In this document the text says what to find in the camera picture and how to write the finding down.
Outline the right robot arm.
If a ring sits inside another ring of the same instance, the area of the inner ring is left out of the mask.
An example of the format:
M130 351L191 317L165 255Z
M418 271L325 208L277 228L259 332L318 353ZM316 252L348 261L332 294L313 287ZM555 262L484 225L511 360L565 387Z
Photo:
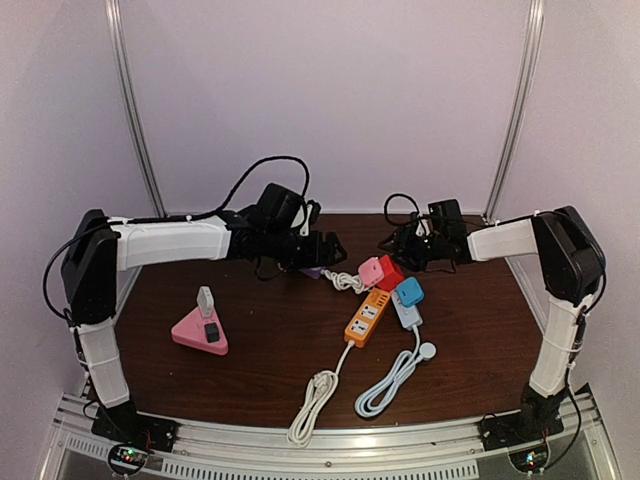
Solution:
M413 272L439 260L462 265L535 255L549 294L549 313L528 386L541 398L562 392L567 369L581 349L582 324L606 284L606 258L589 227L578 210L567 205L469 231L457 202L442 204L453 212L429 214L428 233L416 233L420 218L414 216L395 224L379 248Z

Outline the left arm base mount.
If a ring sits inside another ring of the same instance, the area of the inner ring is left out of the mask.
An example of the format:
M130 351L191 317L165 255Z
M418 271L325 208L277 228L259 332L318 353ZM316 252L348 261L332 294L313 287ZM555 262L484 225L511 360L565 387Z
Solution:
M177 430L176 421L143 415L132 400L111 408L100 406L91 427L96 436L160 452L173 450Z

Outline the pink square plug adapter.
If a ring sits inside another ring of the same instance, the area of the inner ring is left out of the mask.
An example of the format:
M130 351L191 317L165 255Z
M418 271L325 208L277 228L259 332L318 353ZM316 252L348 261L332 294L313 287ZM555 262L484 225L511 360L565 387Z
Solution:
M378 257L370 257L358 267L358 275L362 285L368 289L384 279L385 273Z

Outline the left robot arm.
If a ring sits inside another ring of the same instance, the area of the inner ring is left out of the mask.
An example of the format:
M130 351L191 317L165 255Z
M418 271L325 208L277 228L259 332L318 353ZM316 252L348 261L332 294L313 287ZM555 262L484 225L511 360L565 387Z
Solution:
M208 218L106 217L99 209L83 217L61 265L86 368L99 401L110 408L106 429L123 444L137 442L144 424L122 406L131 395L115 336L117 275L132 268L192 260L253 261L270 258L285 270L328 267L347 252L334 232L302 233L291 224L257 220L249 209Z

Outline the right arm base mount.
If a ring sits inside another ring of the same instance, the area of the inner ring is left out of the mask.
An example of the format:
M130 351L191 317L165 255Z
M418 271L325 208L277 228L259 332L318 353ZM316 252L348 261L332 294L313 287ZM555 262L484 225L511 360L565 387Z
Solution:
M559 407L564 398L562 393L548 398L533 394L524 398L514 413L486 414L478 422L484 450L514 447L562 433Z

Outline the red cube socket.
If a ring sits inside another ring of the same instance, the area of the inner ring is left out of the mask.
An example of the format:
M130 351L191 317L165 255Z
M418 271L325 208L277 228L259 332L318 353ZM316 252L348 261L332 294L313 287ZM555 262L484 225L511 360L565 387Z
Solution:
M376 287L391 292L398 284L405 280L404 273L401 267L396 264L389 255L384 255L379 258L379 262L382 268L383 277L376 284Z

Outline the purple power strip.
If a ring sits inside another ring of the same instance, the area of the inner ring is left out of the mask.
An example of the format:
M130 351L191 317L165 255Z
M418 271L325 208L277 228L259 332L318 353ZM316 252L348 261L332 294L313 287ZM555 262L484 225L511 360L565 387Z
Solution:
M325 271L324 267L313 267L313 268L305 268L301 269L301 272L310 278L319 279L323 276Z

